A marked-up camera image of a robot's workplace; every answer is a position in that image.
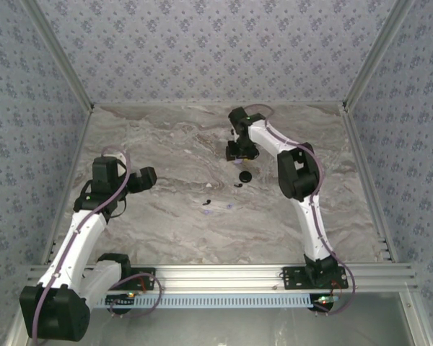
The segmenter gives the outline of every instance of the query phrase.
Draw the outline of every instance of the wall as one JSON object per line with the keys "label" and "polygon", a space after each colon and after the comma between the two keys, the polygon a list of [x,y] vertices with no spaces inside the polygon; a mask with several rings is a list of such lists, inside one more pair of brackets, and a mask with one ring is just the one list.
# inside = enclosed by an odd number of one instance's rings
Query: wall
{"label": "wall", "polygon": [[416,0],[354,111],[401,261],[433,318],[433,0]]}
{"label": "wall", "polygon": [[0,345],[39,263],[85,119],[18,0],[0,0]]}
{"label": "wall", "polygon": [[393,0],[38,0],[95,102],[343,99]]}

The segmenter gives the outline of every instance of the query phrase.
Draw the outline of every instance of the aluminum rail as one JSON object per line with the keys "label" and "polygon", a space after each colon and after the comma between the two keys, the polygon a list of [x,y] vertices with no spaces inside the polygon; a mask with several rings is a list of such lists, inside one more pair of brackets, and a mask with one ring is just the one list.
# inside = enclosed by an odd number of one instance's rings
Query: aluminum rail
{"label": "aluminum rail", "polygon": [[[292,265],[135,265],[155,267],[167,293],[319,293],[328,290],[284,290],[282,267]],[[357,293],[417,290],[415,272],[406,263],[349,263],[356,278]],[[46,271],[32,266],[29,284],[36,284]]]}

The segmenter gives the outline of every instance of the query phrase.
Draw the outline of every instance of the black cap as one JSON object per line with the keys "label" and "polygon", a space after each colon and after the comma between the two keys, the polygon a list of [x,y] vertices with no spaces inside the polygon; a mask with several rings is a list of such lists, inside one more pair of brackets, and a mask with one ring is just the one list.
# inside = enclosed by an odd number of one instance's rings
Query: black cap
{"label": "black cap", "polygon": [[250,182],[252,180],[252,174],[249,171],[242,171],[239,174],[239,180],[241,182]]}

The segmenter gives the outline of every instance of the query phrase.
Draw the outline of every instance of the gray marble tabletop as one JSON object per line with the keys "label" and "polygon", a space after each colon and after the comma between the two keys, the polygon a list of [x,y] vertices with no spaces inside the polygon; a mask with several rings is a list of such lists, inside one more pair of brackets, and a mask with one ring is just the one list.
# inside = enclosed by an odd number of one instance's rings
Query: gray marble tabletop
{"label": "gray marble tabletop", "polygon": [[[76,179],[58,228],[61,243],[72,205],[103,147],[128,150],[133,167],[155,168],[157,184],[128,196],[128,207],[109,222],[90,257],[130,256],[134,264],[245,264],[303,262],[302,233],[292,204],[277,183],[276,162],[261,149],[254,161],[226,162],[229,111],[237,105],[96,107]],[[336,105],[278,105],[273,126],[310,142],[326,170],[320,205],[328,238],[347,262],[381,259],[378,235]],[[239,173],[253,180],[242,187]]]}

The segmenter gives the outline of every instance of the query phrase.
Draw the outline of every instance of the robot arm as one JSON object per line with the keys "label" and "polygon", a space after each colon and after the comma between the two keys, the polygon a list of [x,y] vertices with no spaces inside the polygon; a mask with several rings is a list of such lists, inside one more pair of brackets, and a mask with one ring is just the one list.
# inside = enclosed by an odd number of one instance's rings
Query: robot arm
{"label": "robot arm", "polygon": [[[332,246],[327,240],[324,231],[323,219],[320,214],[319,196],[310,196],[319,183],[319,170],[315,160],[306,151],[293,146],[278,130],[270,128],[273,136],[266,128],[265,118],[260,114],[247,115],[243,108],[239,107],[231,111],[229,120],[235,135],[234,141],[229,141],[226,149],[227,161],[235,159],[256,159],[259,152],[256,145],[262,146],[270,155],[277,160],[279,187],[284,196],[289,198],[298,215],[300,227],[303,233],[303,244],[305,247],[305,272],[314,287],[323,287],[326,283],[339,275],[337,261],[325,248]],[[301,146],[313,151],[312,146],[303,143]],[[323,238],[318,236],[316,219]]]}
{"label": "robot arm", "polygon": [[[125,180],[125,162],[112,156],[101,156],[92,165],[93,178],[82,188],[74,204],[71,226],[61,248],[47,272],[36,286],[26,286],[19,296],[27,333],[32,337],[32,322],[43,291],[50,286],[40,310],[38,337],[51,340],[79,341],[89,324],[91,310],[121,278],[129,276],[130,262],[122,254],[104,254],[91,272],[84,269],[93,246],[113,217],[118,202],[126,202],[129,193],[150,189],[157,181],[151,167],[130,174],[118,196],[91,215],[78,231],[77,226],[95,208],[114,195]],[[61,269],[57,264],[64,258]]]}

